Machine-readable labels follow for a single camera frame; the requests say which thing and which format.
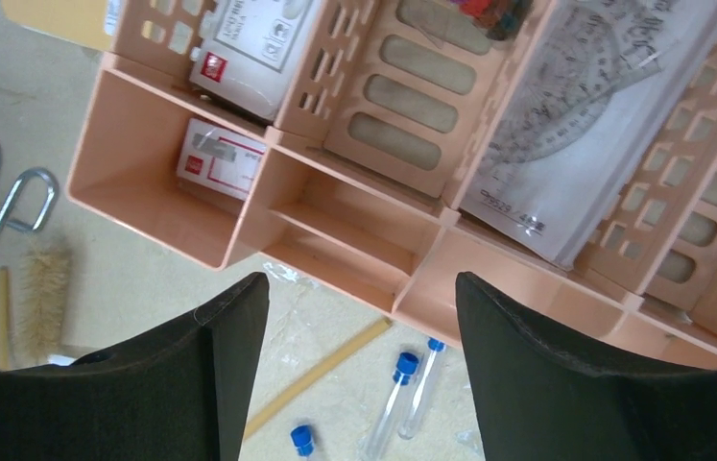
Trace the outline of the peach plastic desk organizer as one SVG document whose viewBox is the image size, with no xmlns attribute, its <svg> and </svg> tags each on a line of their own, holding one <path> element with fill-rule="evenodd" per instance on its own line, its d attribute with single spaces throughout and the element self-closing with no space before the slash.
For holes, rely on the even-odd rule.
<svg viewBox="0 0 717 461">
<path fill-rule="evenodd" d="M 320 1 L 274 120 L 189 82 L 218 1 L 124 1 L 70 199 L 202 265 L 273 258 L 452 345 L 472 272 L 589 336 L 717 368 L 717 42 L 564 270 L 461 208 L 563 1 Z M 176 175 L 192 118 L 266 145 L 244 201 Z"/>
</svg>

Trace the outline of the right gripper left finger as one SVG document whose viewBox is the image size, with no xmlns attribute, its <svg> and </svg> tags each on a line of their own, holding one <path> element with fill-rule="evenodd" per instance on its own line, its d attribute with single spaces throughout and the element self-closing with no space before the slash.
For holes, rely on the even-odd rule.
<svg viewBox="0 0 717 461">
<path fill-rule="evenodd" d="M 254 272 L 70 365 L 0 371 L 0 460 L 235 460 L 269 313 Z"/>
</svg>

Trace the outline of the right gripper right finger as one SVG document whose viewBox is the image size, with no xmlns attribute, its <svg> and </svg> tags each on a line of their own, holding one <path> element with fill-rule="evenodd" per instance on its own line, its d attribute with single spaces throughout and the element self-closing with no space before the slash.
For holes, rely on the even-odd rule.
<svg viewBox="0 0 717 461">
<path fill-rule="evenodd" d="M 492 460 L 717 460 L 717 370 L 625 351 L 455 280 L 477 423 Z"/>
</svg>

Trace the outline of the amber rubber tube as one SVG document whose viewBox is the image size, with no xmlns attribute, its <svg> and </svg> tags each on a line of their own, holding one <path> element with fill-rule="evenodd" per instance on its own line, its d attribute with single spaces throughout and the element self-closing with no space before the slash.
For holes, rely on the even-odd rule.
<svg viewBox="0 0 717 461">
<path fill-rule="evenodd" d="M 10 312 L 10 270 L 7 267 L 1 267 L 0 322 L 8 322 Z M 306 391 L 309 387 L 311 387 L 324 376 L 329 374 L 335 368 L 340 366 L 348 358 L 359 352 L 370 342 L 372 342 L 384 332 L 389 330 L 392 325 L 393 322 L 389 318 L 384 317 L 377 320 L 370 326 L 361 330 L 348 341 L 346 341 L 339 349 L 337 349 L 331 355 L 327 356 L 317 365 L 310 368 L 305 374 L 300 376 L 296 381 L 292 382 L 285 389 L 283 389 L 273 400 L 264 405 L 263 408 L 257 414 L 255 414 L 248 420 L 245 426 L 243 439 L 248 440 L 297 396 Z"/>
</svg>

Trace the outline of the white red-label box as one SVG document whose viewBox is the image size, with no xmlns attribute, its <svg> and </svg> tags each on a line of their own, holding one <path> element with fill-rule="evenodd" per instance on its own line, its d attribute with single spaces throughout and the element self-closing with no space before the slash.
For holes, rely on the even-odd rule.
<svg viewBox="0 0 717 461">
<path fill-rule="evenodd" d="M 203 18 L 189 82 L 274 120 L 321 6 L 309 0 L 218 1 Z"/>
</svg>

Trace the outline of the small white red box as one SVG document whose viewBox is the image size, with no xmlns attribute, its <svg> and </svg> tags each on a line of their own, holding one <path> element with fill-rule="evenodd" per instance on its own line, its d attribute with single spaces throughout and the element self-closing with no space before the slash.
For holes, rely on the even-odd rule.
<svg viewBox="0 0 717 461">
<path fill-rule="evenodd" d="M 265 144 L 201 119 L 189 120 L 176 175 L 238 200 L 246 200 Z"/>
</svg>

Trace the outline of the protractor ruler set pack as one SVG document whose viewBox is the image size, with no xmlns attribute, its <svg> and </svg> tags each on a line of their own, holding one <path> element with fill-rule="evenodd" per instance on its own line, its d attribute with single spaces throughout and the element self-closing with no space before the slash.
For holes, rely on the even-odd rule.
<svg viewBox="0 0 717 461">
<path fill-rule="evenodd" d="M 717 1 L 563 1 L 461 208 L 570 269 L 700 62 Z"/>
</svg>

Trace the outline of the bristle test tube brush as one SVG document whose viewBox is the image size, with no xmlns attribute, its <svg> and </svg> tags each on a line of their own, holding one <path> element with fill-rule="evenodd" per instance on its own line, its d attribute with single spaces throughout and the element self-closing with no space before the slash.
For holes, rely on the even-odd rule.
<svg viewBox="0 0 717 461">
<path fill-rule="evenodd" d="M 35 239 L 23 256 L 13 333 L 20 364 L 42 364 L 60 345 L 71 266 L 72 252 L 62 238 Z"/>
</svg>

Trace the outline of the yellow spiral notepad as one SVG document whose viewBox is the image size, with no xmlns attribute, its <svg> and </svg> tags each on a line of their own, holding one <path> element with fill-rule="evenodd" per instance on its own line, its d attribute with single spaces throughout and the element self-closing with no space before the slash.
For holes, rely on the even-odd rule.
<svg viewBox="0 0 717 461">
<path fill-rule="evenodd" d="M 37 33 L 82 47 L 110 49 L 124 2 L 121 0 L 1 0 L 5 16 Z"/>
</svg>

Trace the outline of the blue-capped test tube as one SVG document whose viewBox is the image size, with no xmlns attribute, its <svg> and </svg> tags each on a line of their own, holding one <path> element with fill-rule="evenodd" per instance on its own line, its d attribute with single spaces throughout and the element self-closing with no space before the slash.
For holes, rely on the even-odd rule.
<svg viewBox="0 0 717 461">
<path fill-rule="evenodd" d="M 316 452 L 311 426 L 298 425 L 291 430 L 290 437 L 297 455 L 305 460 L 311 460 Z"/>
<path fill-rule="evenodd" d="M 446 350 L 447 346 L 444 342 L 434 337 L 428 339 L 427 354 L 421 362 L 417 386 L 413 391 L 410 407 L 398 428 L 397 434 L 402 440 L 412 440 L 419 433 L 424 419 L 432 407 L 437 383 L 442 375 L 447 357 Z"/>
<path fill-rule="evenodd" d="M 419 358 L 414 353 L 399 354 L 392 374 L 392 387 L 361 449 L 361 460 L 380 460 L 384 455 L 393 434 L 397 431 L 405 406 L 411 399 L 412 384 L 418 365 Z"/>
</svg>

